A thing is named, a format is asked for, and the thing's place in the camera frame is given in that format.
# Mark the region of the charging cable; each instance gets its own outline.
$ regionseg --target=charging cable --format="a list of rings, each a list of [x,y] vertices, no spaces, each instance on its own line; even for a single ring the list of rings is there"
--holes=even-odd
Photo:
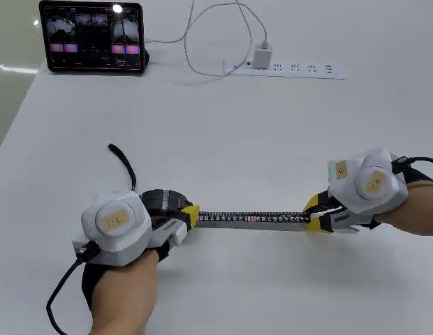
[[[100,247],[98,244],[94,241],[89,241],[86,243],[80,251],[77,253],[77,259],[75,260],[74,264],[71,265],[71,267],[66,271],[64,276],[61,278],[60,282],[58,282],[58,285],[54,289],[54,292],[50,295],[47,304],[46,304],[46,312],[47,316],[49,317],[50,324],[54,329],[57,331],[60,335],[68,335],[67,333],[63,332],[59,325],[57,324],[57,321],[54,318],[54,314],[52,312],[52,303],[54,302],[55,298],[59,294],[60,290],[63,288],[64,284],[68,280],[68,278],[71,276],[71,274],[77,269],[77,267],[83,263],[90,262],[94,257],[96,257],[100,253]]]
[[[242,15],[242,18],[244,20],[244,23],[246,24],[246,28],[247,31],[249,33],[249,48],[243,58],[243,60],[241,62],[239,62],[238,65],[234,66],[234,68],[226,73],[223,74],[216,74],[216,73],[205,73],[201,70],[198,70],[192,63],[190,60],[190,56],[189,56],[189,51],[187,48],[187,36],[190,32],[191,27],[196,23],[196,21],[202,17],[207,11],[209,11],[212,8],[218,8],[218,7],[222,7],[222,6],[237,6],[238,9],[240,10],[240,13]],[[148,43],[163,43],[163,44],[173,44],[173,43],[178,43],[180,41],[184,41],[184,53],[185,53],[185,57],[186,57],[186,61],[187,61],[187,65],[189,66],[189,68],[199,74],[199,75],[206,75],[206,76],[210,76],[210,77],[219,77],[219,78],[224,78],[227,77],[228,75],[230,75],[233,71],[237,70],[241,65],[243,65],[246,60],[247,57],[249,56],[249,53],[252,49],[252,45],[253,45],[253,37],[252,37],[252,31],[251,31],[251,26],[249,25],[247,18],[244,14],[243,8],[247,9],[252,16],[255,17],[255,19],[258,21],[258,23],[261,25],[263,32],[264,32],[264,37],[263,37],[263,42],[261,43],[261,48],[262,49],[267,49],[268,48],[268,41],[267,41],[267,31],[265,28],[265,25],[262,23],[262,21],[260,20],[260,18],[252,11],[252,9],[250,9],[250,7],[248,7],[248,5],[244,4],[244,3],[240,3],[238,0],[234,0],[233,2],[225,2],[225,3],[216,3],[214,5],[211,5],[207,8],[205,8],[203,11],[201,11],[193,20],[193,9],[195,7],[195,0],[192,0],[191,2],[191,7],[190,7],[190,13],[189,13],[189,19],[187,21],[187,25],[186,25],[186,29],[184,31],[184,33],[177,39],[175,40],[148,40]]]

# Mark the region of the white cable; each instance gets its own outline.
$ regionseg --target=white cable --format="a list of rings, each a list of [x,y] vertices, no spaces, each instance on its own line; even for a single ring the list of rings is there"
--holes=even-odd
[[[195,0],[191,0],[191,6],[190,6],[190,14],[189,14],[189,21],[187,22],[186,30],[184,30],[184,34],[179,37],[176,40],[151,40],[151,43],[163,43],[163,44],[172,44],[181,42],[187,35],[190,29],[190,22],[191,22],[191,16],[193,15],[193,8],[195,7]]]
[[[193,71],[193,72],[195,72],[195,73],[197,73],[197,74],[199,74],[199,75],[206,75],[206,76],[210,76],[210,77],[219,77],[219,78],[224,78],[224,77],[227,77],[228,75],[230,75],[233,71],[235,71],[235,70],[237,70],[241,65],[243,65],[245,62],[246,62],[246,60],[247,60],[247,57],[249,56],[249,53],[250,53],[250,51],[251,51],[251,49],[252,49],[252,42],[253,42],[253,38],[252,38],[252,31],[251,31],[251,27],[250,27],[250,25],[249,25],[249,23],[247,22],[247,19],[246,19],[246,16],[244,15],[244,12],[243,12],[243,10],[242,10],[242,7],[244,7],[244,8],[246,8],[255,18],[256,18],[256,20],[258,21],[258,23],[261,25],[261,27],[262,27],[262,29],[263,29],[263,31],[264,31],[264,39],[263,39],[263,42],[264,43],[266,43],[267,42],[267,31],[266,31],[266,28],[265,28],[265,25],[261,22],[261,20],[260,20],[260,18],[252,11],[252,9],[250,9],[250,7],[248,7],[247,5],[245,5],[244,3],[240,3],[238,0],[234,0],[233,2],[225,2],[225,3],[217,3],[217,4],[214,4],[214,5],[211,5],[211,6],[209,6],[209,7],[207,7],[206,9],[204,9],[201,13],[199,13],[194,19],[193,19],[193,21],[191,21],[191,18],[192,18],[192,16],[193,16],[193,8],[194,8],[194,6],[195,6],[195,0],[192,0],[192,3],[191,3],[191,10],[190,10],[190,14],[189,14],[189,20],[188,20],[188,22],[187,22],[187,26],[186,26],[186,29],[185,29],[185,31],[184,31],[184,34],[181,36],[181,37],[179,37],[178,39],[176,39],[176,40],[169,40],[169,41],[166,41],[166,40],[151,40],[151,43],[165,43],[165,44],[171,44],[171,43],[177,43],[177,42],[180,42],[181,40],[184,40],[184,53],[185,53],[185,56],[186,56],[186,61],[187,61],[187,65],[189,66],[189,68]],[[204,73],[204,72],[202,72],[202,71],[199,71],[199,70],[197,70],[193,65],[192,65],[192,63],[190,62],[190,58],[189,58],[189,51],[187,50],[187,35],[189,34],[189,31],[190,31],[190,29],[191,29],[191,27],[196,23],[196,21],[201,17],[201,16],[203,16],[208,10],[210,10],[210,9],[212,9],[212,8],[216,8],[216,7],[221,7],[221,6],[237,6],[239,9],[240,9],[240,13],[241,13],[241,15],[242,15],[242,17],[243,17],[243,20],[244,20],[244,23],[246,24],[246,27],[247,27],[247,30],[248,30],[248,32],[249,32],[249,39],[250,39],[250,41],[249,41],[249,48],[248,48],[248,50],[247,50],[247,52],[246,52],[246,54],[245,54],[245,56],[244,56],[244,58],[243,58],[243,60],[241,61],[241,62],[239,62],[239,64],[238,65],[236,65],[235,67],[234,67],[234,69],[232,69],[232,70],[230,70],[229,72],[227,72],[227,73],[224,73],[224,74],[222,74],[222,75],[217,75],[217,74],[214,74],[214,73]]]
[[[205,10],[203,10],[194,20],[193,20],[193,22],[190,24],[190,27],[189,27],[189,29],[195,24],[195,22],[196,22],[196,20],[197,19],[199,19],[201,16],[203,16],[204,15],[204,13],[205,12],[207,12],[209,9],[211,9],[211,8],[215,8],[215,7],[219,7],[219,6],[229,6],[229,5],[237,5],[238,6],[238,8],[240,9],[240,12],[241,12],[241,14],[242,14],[242,17],[243,17],[243,20],[244,20],[244,23],[246,23],[246,28],[247,28],[247,30],[248,30],[248,32],[249,32],[249,47],[248,47],[248,49],[247,49],[247,51],[246,51],[246,54],[245,54],[245,56],[244,56],[244,58],[243,58],[243,60],[241,61],[241,62],[239,62],[239,64],[237,64],[232,70],[230,70],[229,72],[227,72],[227,73],[224,73],[224,74],[222,74],[222,75],[217,75],[217,74],[214,74],[214,73],[205,73],[205,72],[202,72],[202,71],[199,71],[199,70],[197,70],[193,65],[192,65],[192,63],[190,62],[190,58],[189,58],[189,52],[187,51],[187,35],[188,34],[186,34],[185,35],[185,38],[184,38],[184,53],[185,53],[185,55],[186,55],[186,61],[187,61],[187,65],[189,65],[189,68],[194,72],[194,73],[197,73],[197,74],[199,74],[199,75],[206,75],[206,76],[209,76],[209,77],[219,77],[219,78],[225,78],[225,77],[227,77],[228,75],[230,75],[233,71],[235,71],[235,70],[237,70],[241,65],[243,65],[244,63],[245,63],[245,61],[247,60],[247,57],[249,56],[249,53],[250,53],[250,51],[251,51],[251,49],[252,49],[252,31],[251,31],[251,26],[249,26],[249,23],[247,22],[247,19],[246,19],[246,16],[244,16],[244,13],[243,13],[243,10],[242,10],[242,4],[240,3],[240,2],[238,2],[238,0],[235,0],[235,2],[233,2],[233,3],[219,3],[219,4],[217,4],[217,5],[213,5],[213,6],[210,6],[210,7],[207,7]]]

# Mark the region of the power strip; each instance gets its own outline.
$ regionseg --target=power strip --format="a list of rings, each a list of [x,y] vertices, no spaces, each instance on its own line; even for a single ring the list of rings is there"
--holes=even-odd
[[[315,61],[278,61],[271,60],[269,68],[259,70],[252,67],[252,61],[246,61],[237,70],[236,61],[224,61],[224,72],[231,75],[259,75],[266,77],[297,77],[318,79],[346,79],[344,69],[333,62]]]

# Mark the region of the black cable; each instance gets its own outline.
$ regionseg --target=black cable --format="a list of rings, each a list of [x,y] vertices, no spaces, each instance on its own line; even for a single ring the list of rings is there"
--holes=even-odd
[[[433,158],[430,157],[410,157],[407,158],[405,156],[395,159],[392,162],[392,172],[394,174],[399,174],[403,172],[405,169],[409,168],[412,163],[415,162],[430,162],[433,163]]]
[[[55,298],[59,294],[60,290],[63,288],[68,278],[75,271],[75,269],[77,269],[77,267],[82,263],[90,262],[99,253],[100,253],[100,247],[96,242],[89,241],[88,243],[86,243],[78,252],[77,259],[75,260],[74,264],[72,264],[71,267],[68,269],[68,271],[66,271],[64,276],[61,278],[60,282],[58,282],[58,285],[56,286],[54,292],[50,295],[47,301],[46,312],[47,312],[47,316],[49,317],[50,324],[60,335],[68,335],[68,334],[63,332],[61,328],[58,326],[57,321],[55,320],[54,314],[52,312],[52,303],[54,302]]]
[[[128,173],[130,174],[130,178],[131,178],[131,190],[134,191],[137,180],[135,177],[134,170],[131,167],[130,162],[128,161],[128,158],[125,156],[123,151],[121,149],[119,149],[118,147],[116,147],[113,143],[110,143],[110,145],[108,145],[108,149],[111,150],[113,152],[113,154],[116,155],[118,157],[118,159],[120,159],[120,161],[125,165],[126,169],[128,170]]]
[[[407,159],[406,163],[412,164],[412,163],[415,163],[418,161],[433,163],[433,158],[430,158],[430,157],[410,157]]]
[[[49,317],[50,324],[52,325],[52,327],[54,327],[54,329],[60,335],[68,335],[68,334],[65,333],[65,332],[63,332],[61,330],[61,328],[58,326],[57,321],[54,318],[54,314],[52,313],[52,303],[54,302],[55,297],[60,292],[60,290],[63,287],[64,283],[68,280],[69,276],[71,276],[71,274],[74,272],[75,269],[77,269],[77,267],[80,264],[82,264],[82,262],[79,261],[79,260],[76,260],[74,262],[74,264],[71,265],[71,267],[69,268],[69,270],[66,271],[66,273],[64,274],[63,278],[61,278],[61,280],[58,283],[58,285],[56,286],[54,292],[50,295],[50,298],[49,298],[49,300],[47,301],[47,304],[46,304],[46,312],[47,312],[47,316]]]

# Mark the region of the floor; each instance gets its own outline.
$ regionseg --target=floor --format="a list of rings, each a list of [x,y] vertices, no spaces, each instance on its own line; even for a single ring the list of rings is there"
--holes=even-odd
[[[38,0],[0,1],[0,146],[43,61],[38,16]]]

